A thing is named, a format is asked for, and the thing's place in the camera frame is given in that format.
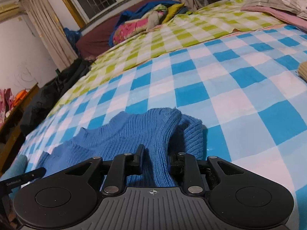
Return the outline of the orange item on table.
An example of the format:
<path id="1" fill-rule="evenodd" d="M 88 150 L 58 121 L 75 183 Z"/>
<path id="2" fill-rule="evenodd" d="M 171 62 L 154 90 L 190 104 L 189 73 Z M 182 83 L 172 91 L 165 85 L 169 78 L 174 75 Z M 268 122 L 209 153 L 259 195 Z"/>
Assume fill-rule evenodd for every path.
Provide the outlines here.
<path id="1" fill-rule="evenodd" d="M 12 102 L 12 107 L 15 107 L 19 102 L 21 102 L 28 94 L 28 91 L 26 89 L 21 90 L 18 92 L 14 98 L 14 101 Z"/>

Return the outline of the pink floral bag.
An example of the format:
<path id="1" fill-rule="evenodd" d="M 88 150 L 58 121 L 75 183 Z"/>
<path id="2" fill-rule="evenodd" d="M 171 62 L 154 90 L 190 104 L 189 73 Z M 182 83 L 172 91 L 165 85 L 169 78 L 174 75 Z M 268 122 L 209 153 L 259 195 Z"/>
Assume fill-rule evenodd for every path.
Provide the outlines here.
<path id="1" fill-rule="evenodd" d="M 10 88 L 1 89 L 0 92 L 0 126 L 3 125 L 6 113 L 12 109 L 12 104 L 14 101 L 14 95 Z"/>

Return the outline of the wooden side table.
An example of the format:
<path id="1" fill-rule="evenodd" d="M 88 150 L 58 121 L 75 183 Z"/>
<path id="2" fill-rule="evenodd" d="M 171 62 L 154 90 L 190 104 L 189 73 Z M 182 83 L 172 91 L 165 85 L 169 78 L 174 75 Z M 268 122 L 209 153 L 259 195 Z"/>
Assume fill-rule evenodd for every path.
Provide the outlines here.
<path id="1" fill-rule="evenodd" d="M 1 176 L 12 165 L 24 143 L 25 138 L 21 133 L 20 122 L 26 107 L 38 91 L 39 86 L 35 84 L 16 104 L 1 126 Z"/>

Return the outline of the blue checked bed sheet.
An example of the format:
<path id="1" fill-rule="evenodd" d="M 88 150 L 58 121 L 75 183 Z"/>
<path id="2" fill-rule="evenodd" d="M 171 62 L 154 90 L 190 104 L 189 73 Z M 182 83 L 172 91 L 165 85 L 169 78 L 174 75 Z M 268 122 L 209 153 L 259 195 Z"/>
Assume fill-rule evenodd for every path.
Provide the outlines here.
<path id="1" fill-rule="evenodd" d="M 197 157 L 219 156 L 290 190 L 290 229 L 306 229 L 306 33 L 286 25 L 216 39 L 126 71 L 97 61 L 27 137 L 33 170 L 44 153 L 125 111 L 176 108 L 203 122 Z"/>

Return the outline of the maroon bed base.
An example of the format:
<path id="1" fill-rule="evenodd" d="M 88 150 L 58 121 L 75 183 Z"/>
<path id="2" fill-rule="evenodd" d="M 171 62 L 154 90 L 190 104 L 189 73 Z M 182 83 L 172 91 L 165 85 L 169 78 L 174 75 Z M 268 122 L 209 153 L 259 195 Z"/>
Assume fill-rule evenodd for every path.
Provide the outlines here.
<path id="1" fill-rule="evenodd" d="M 76 43 L 80 56 L 83 59 L 89 57 L 95 58 L 110 49 L 109 38 L 111 33 L 115 30 L 115 24 L 118 22 L 120 14 L 124 11 L 135 12 L 146 3 L 155 1 L 162 0 L 142 0 L 138 3 L 133 2 L 130 7 L 124 4 L 120 6 L 121 11 L 119 11 L 119 13 L 111 16 L 112 12 L 110 12 L 97 20 L 98 24 L 93 28 L 91 28 L 91 26 L 94 24 L 91 24 L 89 27 L 85 28 L 82 31 L 81 38 Z"/>

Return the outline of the blue striped knit sweater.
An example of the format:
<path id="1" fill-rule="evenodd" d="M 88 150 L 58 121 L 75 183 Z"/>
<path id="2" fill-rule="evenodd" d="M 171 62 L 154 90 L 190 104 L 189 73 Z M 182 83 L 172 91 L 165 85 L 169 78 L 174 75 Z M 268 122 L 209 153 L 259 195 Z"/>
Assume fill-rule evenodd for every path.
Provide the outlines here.
<path id="1" fill-rule="evenodd" d="M 203 156 L 202 121 L 182 114 L 176 108 L 152 108 L 143 114 L 120 112 L 96 129 L 81 128 L 72 139 L 43 152 L 37 167 L 46 175 L 98 156 L 113 160 L 124 153 L 135 153 L 143 145 L 143 173 L 127 177 L 129 186 L 172 187 L 168 157 L 178 152 Z"/>

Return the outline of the beige brown-striped sweater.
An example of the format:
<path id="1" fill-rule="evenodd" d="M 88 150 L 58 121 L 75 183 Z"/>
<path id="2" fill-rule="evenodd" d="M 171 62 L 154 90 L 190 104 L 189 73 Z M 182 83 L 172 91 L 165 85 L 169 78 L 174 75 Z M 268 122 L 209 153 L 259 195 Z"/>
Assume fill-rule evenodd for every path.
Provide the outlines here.
<path id="1" fill-rule="evenodd" d="M 307 82 L 307 61 L 299 64 L 297 73 L 305 82 Z"/>

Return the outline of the green checked bed sheet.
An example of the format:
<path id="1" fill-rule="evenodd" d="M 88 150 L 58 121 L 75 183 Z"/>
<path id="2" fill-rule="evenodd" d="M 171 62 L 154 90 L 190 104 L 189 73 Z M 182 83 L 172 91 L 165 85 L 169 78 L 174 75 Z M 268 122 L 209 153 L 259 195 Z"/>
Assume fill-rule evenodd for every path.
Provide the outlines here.
<path id="1" fill-rule="evenodd" d="M 218 39 L 234 32 L 251 32 L 282 22 L 263 12 L 241 10 L 247 0 L 222 0 L 192 14 L 176 15 L 169 22 L 142 32 L 99 55 L 91 70 L 56 103 L 48 115 L 126 70 L 165 53 Z"/>

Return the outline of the black clothes pile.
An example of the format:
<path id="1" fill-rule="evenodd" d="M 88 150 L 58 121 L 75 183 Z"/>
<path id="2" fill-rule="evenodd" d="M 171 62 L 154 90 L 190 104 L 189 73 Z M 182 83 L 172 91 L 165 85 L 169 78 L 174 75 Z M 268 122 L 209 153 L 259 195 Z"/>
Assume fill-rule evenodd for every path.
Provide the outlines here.
<path id="1" fill-rule="evenodd" d="M 59 99 L 90 71 L 92 63 L 91 60 L 77 58 L 69 67 L 39 89 L 26 107 L 20 122 L 20 129 L 24 136 L 31 133 L 47 117 Z"/>

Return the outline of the colourful floral quilt pile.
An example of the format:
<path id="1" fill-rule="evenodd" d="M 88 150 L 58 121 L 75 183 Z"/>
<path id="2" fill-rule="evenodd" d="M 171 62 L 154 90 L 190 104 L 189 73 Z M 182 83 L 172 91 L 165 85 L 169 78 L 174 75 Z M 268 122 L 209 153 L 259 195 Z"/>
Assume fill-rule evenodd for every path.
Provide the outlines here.
<path id="1" fill-rule="evenodd" d="M 135 12 L 126 10 L 120 14 L 108 44 L 113 47 L 141 32 L 148 32 L 165 24 L 174 16 L 186 12 L 188 12 L 188 8 L 184 3 L 173 0 L 148 2 Z"/>

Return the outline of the blue plastic bag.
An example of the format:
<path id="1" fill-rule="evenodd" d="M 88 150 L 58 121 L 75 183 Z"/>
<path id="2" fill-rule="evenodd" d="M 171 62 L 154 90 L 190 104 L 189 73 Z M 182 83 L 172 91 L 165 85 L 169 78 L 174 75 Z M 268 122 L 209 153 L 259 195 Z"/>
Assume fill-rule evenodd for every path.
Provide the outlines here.
<path id="1" fill-rule="evenodd" d="M 82 37 L 81 32 L 69 30 L 68 28 L 64 28 L 64 33 L 71 47 L 75 51 L 75 53 L 79 55 L 79 50 L 77 49 L 76 44 L 79 41 L 79 39 Z"/>

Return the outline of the beige left curtain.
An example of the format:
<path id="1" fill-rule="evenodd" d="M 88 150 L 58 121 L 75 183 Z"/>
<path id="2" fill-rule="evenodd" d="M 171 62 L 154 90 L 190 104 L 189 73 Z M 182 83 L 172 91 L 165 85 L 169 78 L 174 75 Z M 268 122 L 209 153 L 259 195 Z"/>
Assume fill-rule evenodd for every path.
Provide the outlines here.
<path id="1" fill-rule="evenodd" d="M 62 71 L 77 58 L 48 0 L 20 0 L 57 68 Z"/>

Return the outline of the pink pillow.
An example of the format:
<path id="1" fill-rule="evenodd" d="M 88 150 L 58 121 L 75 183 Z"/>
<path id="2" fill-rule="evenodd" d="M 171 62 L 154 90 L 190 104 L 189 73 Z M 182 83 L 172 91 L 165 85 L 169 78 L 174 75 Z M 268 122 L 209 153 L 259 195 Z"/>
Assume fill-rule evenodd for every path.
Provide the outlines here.
<path id="1" fill-rule="evenodd" d="M 291 24 L 293 26 L 298 27 L 300 30 L 303 30 L 306 32 L 307 30 L 307 22 L 306 19 L 302 19 L 298 17 L 297 15 L 285 12 L 282 10 L 270 8 L 270 7 L 263 7 L 263 6 L 245 6 L 241 8 L 241 11 L 253 11 L 253 12 L 263 12 L 269 15 L 272 15 L 273 17 L 283 21 L 284 23 Z"/>

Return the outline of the teal folded cloth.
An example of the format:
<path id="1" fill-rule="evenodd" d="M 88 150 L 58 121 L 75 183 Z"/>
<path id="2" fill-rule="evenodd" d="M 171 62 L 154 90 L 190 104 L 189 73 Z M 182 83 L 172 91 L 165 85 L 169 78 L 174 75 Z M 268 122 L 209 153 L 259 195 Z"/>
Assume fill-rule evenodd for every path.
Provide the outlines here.
<path id="1" fill-rule="evenodd" d="M 19 155 L 14 160 L 10 168 L 1 176 L 1 181 L 24 174 L 27 167 L 27 163 L 28 163 L 27 156 Z"/>

